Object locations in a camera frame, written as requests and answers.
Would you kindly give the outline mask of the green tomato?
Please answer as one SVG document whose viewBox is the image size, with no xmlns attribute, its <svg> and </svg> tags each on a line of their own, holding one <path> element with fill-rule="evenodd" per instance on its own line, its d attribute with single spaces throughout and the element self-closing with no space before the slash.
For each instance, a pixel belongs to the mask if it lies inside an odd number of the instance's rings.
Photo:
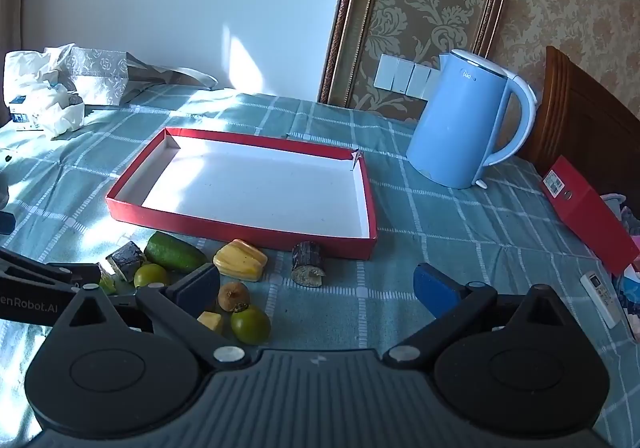
<svg viewBox="0 0 640 448">
<path fill-rule="evenodd" d="M 247 345 L 262 345 L 269 340 L 271 322 L 260 308 L 252 304 L 237 304 L 231 314 L 231 330 Z"/>
<path fill-rule="evenodd" d="M 168 286 L 170 283 L 168 272 L 166 272 L 165 268 L 157 264 L 143 264 L 134 273 L 134 286 L 136 288 L 142 288 L 142 286 L 148 286 L 153 283 Z"/>
</svg>

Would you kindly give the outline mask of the ornate wooden wall frame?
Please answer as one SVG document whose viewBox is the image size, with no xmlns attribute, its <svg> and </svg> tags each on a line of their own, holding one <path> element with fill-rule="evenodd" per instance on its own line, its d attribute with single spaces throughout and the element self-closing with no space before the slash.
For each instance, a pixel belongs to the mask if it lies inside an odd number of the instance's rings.
<svg viewBox="0 0 640 448">
<path fill-rule="evenodd" d="M 378 60 L 396 56 L 434 67 L 443 52 L 489 55 L 504 0 L 338 0 L 319 101 L 417 120 L 421 99 L 374 87 Z"/>
</svg>

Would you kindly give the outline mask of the silver patterned gift bag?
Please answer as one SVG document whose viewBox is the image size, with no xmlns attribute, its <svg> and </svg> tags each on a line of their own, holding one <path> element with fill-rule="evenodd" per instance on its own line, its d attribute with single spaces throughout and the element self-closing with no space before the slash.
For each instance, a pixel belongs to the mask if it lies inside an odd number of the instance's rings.
<svg viewBox="0 0 640 448">
<path fill-rule="evenodd" d="M 83 48 L 76 44 L 46 47 L 58 82 L 85 104 L 120 107 L 153 86 L 186 85 L 216 90 L 218 80 L 191 68 L 152 66 L 130 52 Z"/>
</svg>

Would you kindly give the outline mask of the red flat box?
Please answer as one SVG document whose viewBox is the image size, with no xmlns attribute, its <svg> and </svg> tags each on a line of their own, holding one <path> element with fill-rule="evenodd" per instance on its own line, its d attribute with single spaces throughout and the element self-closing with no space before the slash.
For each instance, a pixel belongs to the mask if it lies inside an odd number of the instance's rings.
<svg viewBox="0 0 640 448">
<path fill-rule="evenodd" d="M 639 255 L 623 224 L 570 161 L 559 156 L 541 189 L 565 226 L 597 255 L 606 270 L 619 277 Z"/>
</svg>

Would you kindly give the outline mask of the brown kiwi fruit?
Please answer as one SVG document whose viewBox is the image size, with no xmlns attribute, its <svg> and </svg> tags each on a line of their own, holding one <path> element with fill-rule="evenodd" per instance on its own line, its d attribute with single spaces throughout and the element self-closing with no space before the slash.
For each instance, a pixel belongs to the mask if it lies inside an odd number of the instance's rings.
<svg viewBox="0 0 640 448">
<path fill-rule="evenodd" d="M 250 291 L 239 281 L 225 283 L 220 287 L 217 296 L 218 306 L 224 312 L 234 312 L 250 304 Z"/>
</svg>

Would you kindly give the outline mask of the dark wooden headboard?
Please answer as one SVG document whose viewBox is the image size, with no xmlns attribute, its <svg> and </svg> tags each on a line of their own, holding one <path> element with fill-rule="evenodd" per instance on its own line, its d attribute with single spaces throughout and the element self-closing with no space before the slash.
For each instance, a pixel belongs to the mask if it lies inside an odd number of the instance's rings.
<svg viewBox="0 0 640 448">
<path fill-rule="evenodd" d="M 599 194 L 623 194 L 638 211 L 639 120 L 564 52 L 546 48 L 544 94 L 518 156 L 546 174 L 559 156 Z"/>
</svg>

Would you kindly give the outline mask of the large cut cucumber piece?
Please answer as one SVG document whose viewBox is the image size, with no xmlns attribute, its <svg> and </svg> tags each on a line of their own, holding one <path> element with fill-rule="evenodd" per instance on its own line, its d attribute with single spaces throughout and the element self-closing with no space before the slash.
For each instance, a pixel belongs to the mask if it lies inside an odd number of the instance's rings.
<svg viewBox="0 0 640 448">
<path fill-rule="evenodd" d="M 206 255 L 198 248 L 160 231 L 155 231 L 149 238 L 144 255 L 149 262 L 183 275 L 208 263 Z"/>
</svg>

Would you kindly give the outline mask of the white wall switch panel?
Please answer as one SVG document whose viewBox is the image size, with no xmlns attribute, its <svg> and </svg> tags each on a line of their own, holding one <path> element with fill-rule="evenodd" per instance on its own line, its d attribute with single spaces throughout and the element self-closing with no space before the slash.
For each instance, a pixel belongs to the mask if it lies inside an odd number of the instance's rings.
<svg viewBox="0 0 640 448">
<path fill-rule="evenodd" d="M 373 86 L 379 90 L 429 101 L 436 90 L 440 70 L 404 58 L 382 55 Z"/>
</svg>

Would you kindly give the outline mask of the teal plaid bedspread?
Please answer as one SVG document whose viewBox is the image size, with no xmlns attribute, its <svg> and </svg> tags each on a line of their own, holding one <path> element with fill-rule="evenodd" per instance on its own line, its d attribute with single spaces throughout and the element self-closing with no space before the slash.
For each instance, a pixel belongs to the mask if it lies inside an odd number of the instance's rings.
<svg viewBox="0 0 640 448">
<path fill-rule="evenodd" d="M 356 148 L 366 159 L 378 220 L 370 260 L 328 260 L 320 289 L 290 277 L 287 252 L 270 252 L 264 278 L 250 286 L 272 323 L 275 348 L 387 350 L 428 323 L 412 273 L 427 262 L 462 282 L 502 293 L 534 283 L 558 292 L 601 355 L 611 378 L 597 432 L 616 447 L 639 442 L 639 347 L 626 324 L 609 328 L 580 278 L 602 264 L 556 217 L 534 168 L 499 164 L 486 189 L 429 182 L 406 161 L 413 127 L 370 112 L 235 90 L 156 86 L 120 109 L 91 111 L 76 132 L 1 132 L 1 178 L 16 227 L 5 248 L 40 262 L 100 262 L 149 231 L 116 222 L 105 196 L 163 128 L 288 138 Z"/>
</svg>

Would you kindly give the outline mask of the small cucumber piece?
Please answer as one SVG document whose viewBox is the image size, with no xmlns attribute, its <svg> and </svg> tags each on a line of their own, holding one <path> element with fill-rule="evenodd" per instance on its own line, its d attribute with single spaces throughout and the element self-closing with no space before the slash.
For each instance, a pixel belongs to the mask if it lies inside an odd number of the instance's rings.
<svg viewBox="0 0 640 448">
<path fill-rule="evenodd" d="M 101 275 L 99 286 L 107 295 L 114 295 L 117 293 L 115 279 L 108 272 L 104 272 Z"/>
</svg>

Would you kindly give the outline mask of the white crumpled plastic bag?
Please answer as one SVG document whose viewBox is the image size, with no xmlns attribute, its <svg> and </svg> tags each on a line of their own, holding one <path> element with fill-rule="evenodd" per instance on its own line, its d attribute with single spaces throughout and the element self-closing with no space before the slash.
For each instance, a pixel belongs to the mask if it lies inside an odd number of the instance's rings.
<svg viewBox="0 0 640 448">
<path fill-rule="evenodd" d="M 58 137 L 81 127 L 85 104 L 62 72 L 74 44 L 14 50 L 4 58 L 3 98 L 17 130 L 42 130 Z"/>
</svg>

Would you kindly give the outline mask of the white remote control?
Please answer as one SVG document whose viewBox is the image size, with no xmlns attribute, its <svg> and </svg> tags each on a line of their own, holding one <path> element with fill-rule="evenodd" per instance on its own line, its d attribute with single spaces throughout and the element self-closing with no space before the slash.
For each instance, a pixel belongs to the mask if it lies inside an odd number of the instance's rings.
<svg viewBox="0 0 640 448">
<path fill-rule="evenodd" d="M 603 279 L 595 272 L 587 272 L 580 277 L 580 283 L 588 293 L 594 306 L 609 329 L 615 328 L 622 319 L 614 296 L 604 284 Z"/>
</svg>

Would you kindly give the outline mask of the blue electric kettle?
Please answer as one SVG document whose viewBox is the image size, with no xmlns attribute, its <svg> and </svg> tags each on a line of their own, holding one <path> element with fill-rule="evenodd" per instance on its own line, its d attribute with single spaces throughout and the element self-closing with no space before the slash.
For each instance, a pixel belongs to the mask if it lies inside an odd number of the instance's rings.
<svg viewBox="0 0 640 448">
<path fill-rule="evenodd" d="M 510 142 L 495 144 L 511 97 L 521 107 Z M 532 131 L 538 101 L 516 73 L 463 49 L 440 56 L 440 75 L 407 149 L 407 159 L 436 184 L 485 189 L 483 173 L 520 150 Z"/>
</svg>

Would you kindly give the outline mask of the red shallow box tray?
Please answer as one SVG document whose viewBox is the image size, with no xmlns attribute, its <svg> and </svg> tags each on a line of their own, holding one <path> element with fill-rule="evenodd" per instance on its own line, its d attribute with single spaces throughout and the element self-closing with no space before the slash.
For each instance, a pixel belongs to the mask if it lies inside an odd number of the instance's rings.
<svg viewBox="0 0 640 448">
<path fill-rule="evenodd" d="M 378 241 L 360 150 L 166 127 L 107 193 L 114 220 L 176 234 L 367 260 Z"/>
</svg>

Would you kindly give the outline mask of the yellow jackfruit pod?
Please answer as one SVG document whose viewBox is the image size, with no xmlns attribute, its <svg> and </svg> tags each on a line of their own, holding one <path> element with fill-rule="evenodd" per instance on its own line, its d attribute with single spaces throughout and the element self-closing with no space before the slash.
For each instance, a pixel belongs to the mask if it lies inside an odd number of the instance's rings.
<svg viewBox="0 0 640 448">
<path fill-rule="evenodd" d="M 221 275 L 256 282 L 262 278 L 268 257 L 245 241 L 234 239 L 216 252 L 213 263 Z"/>
</svg>

